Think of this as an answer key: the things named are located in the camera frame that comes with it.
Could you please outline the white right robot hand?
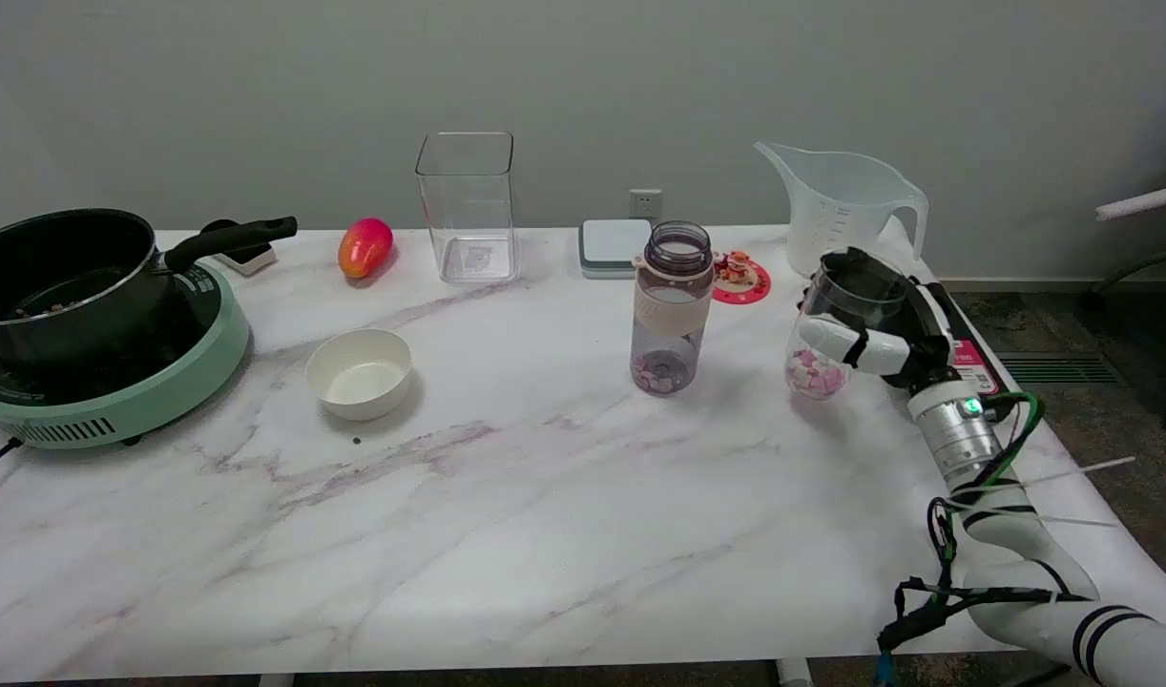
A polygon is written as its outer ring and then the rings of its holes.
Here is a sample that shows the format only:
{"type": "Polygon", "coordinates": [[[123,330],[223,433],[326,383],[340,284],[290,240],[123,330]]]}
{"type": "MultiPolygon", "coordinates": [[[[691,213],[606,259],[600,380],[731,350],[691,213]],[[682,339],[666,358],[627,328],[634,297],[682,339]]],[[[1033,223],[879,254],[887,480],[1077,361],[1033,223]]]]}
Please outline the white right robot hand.
{"type": "Polygon", "coordinates": [[[802,339],[833,362],[918,394],[958,380],[949,310],[937,282],[819,274],[802,290],[802,339]]]}

